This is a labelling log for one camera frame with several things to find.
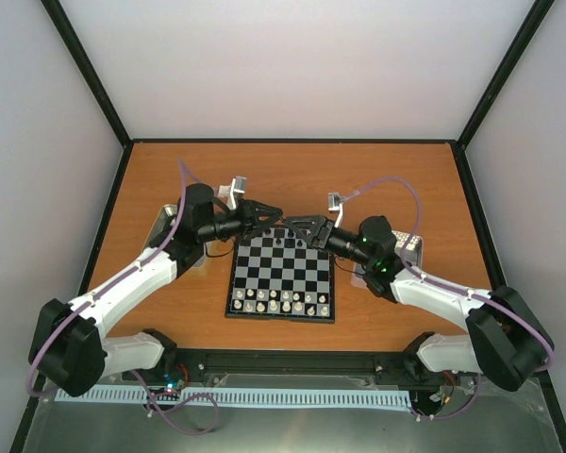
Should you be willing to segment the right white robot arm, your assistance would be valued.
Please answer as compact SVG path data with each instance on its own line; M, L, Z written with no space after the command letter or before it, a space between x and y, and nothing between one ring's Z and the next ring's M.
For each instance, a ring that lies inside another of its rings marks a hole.
M288 217L284 224L308 247L358 264L374 296L428 311L462 329L460 335L428 334L418 341L409 367L415 379L459 371L480 374L515 392L550 365L552 341L516 290L472 289L409 264L396 251L385 217L366 218L356 233L322 215Z

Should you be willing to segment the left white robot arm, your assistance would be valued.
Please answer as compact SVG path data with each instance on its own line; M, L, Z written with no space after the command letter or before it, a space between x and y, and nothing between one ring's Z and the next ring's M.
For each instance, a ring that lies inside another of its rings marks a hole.
M170 378L177 368L173 341L154 329L119 338L109 332L145 298L189 271L207 243L250 242L282 214L280 208L244 198L229 207L203 183L184 188L175 219L135 260L85 294L69 302L52 299L42 307L29 373L45 376L71 396L86 393L101 378L133 370Z

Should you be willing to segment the left green-lit circuit board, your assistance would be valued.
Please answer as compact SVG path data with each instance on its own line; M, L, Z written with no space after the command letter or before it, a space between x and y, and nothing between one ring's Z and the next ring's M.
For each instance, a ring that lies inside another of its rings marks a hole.
M149 389L157 401L178 402L183 390L189 385L189 372L184 364L178 364L172 373L164 376L165 381L150 385Z

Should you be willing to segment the black and silver chessboard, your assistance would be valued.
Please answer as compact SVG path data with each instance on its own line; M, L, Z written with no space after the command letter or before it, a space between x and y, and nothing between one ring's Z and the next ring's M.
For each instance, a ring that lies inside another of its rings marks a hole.
M275 245L275 239L281 238L283 245ZM294 239L294 248L286 248L285 241ZM234 249L229 292L225 305L225 315L229 318L277 319L299 322L333 324L335 322L335 262L332 256L314 248L296 246L299 239L285 226L272 227L270 237L257 236L248 245L237 244ZM248 298L246 292L255 291L254 298ZM270 291L277 291L276 301L279 313L269 313ZM243 291L244 297L237 298L236 291ZM258 291L265 292L264 300L258 299ZM282 292L288 292L291 302L289 313L281 312ZM300 299L293 301L293 293L299 293ZM312 301L305 302L305 295L311 294ZM326 302L320 303L319 296L324 294ZM242 308L235 310L233 302L240 300ZM258 302L266 306L265 312L257 312ZM294 310L294 304L301 302L303 311ZM246 311L245 304L252 303L253 311ZM307 314L310 306L316 313ZM321 307L328 306L329 314L322 316Z

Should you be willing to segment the right pink tray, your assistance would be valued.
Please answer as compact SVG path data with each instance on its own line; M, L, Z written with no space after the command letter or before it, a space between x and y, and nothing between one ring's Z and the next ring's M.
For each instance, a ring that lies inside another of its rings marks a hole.
M402 248L405 247L405 260L411 265L422 268L424 260L423 237L420 235L410 237L409 233L397 230L394 230L392 233L396 238L395 253L400 256ZM358 264L355 264L353 272L354 274L350 277L351 285L360 289L367 289L367 285L362 278L364 270Z

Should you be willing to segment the black aluminium frame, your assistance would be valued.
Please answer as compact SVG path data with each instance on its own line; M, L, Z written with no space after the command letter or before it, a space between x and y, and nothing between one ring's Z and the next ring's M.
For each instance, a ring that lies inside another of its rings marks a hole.
M491 81L481 98L478 100L473 113L469 117L466 126L461 131L456 140L450 139L384 139L384 138L368 138L368 139L342 139L342 138L222 138L222 139L199 139L199 138L183 138L183 139L147 139L147 143L241 143L249 145L254 143L271 144L284 143L286 145L299 145L301 143L321 144L321 143L338 143L338 144L359 144L359 143L377 143L377 144L422 144L433 145L445 143L450 146L453 159L457 166L458 178L461 182L462 190L466 199L467 208L471 215L474 226L474 232L480 247L484 265L487 270L488 278L494 288L506 283L506 276L501 267L497 250L493 245L493 240L489 225L485 219L484 210L477 188L474 183L473 174L466 157L466 150L474 138L476 131L481 127L487 114L491 110L496 98L503 90L514 68L517 66L528 45L535 37L538 29L545 20L548 12L554 3L552 1L535 1L526 14L521 23L515 37L513 38L507 52L501 59L497 69L495 70ZM90 287L92 275L99 254L105 240L110 222L111 215L116 205L116 200L121 190L122 183L125 178L128 163L131 156L134 155L133 147L140 143L140 139L132 139L125 130L125 126L108 97L108 92L104 88L99 75L95 71L90 58L81 40L78 38L75 28L59 1L43 1L42 6L46 11L49 19L59 34L60 39L71 55L79 73L83 76L84 81L92 92L99 108L108 121L109 126L113 130L117 141L123 148L123 154L117 167L115 178L111 185L108 201L105 205L98 231L95 235L91 253L85 266L83 278L81 280L79 290L84 291Z

